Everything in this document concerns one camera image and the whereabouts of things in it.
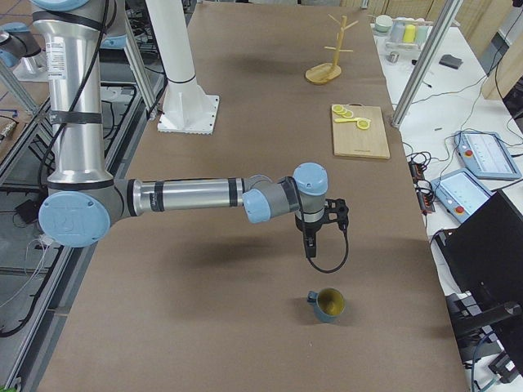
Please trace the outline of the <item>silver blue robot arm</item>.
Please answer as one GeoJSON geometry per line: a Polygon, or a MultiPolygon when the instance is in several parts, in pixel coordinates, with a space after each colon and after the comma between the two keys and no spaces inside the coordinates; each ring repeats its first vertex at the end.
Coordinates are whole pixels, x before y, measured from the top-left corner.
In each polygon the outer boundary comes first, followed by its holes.
{"type": "Polygon", "coordinates": [[[46,43],[54,172],[38,212],[44,233],[66,247],[87,247],[116,222],[146,212],[237,207],[252,223],[293,213],[306,245],[328,218],[328,174],[303,163],[278,181],[249,178],[118,180],[107,171],[99,50],[128,43],[122,1],[36,1],[33,21],[46,43]]]}

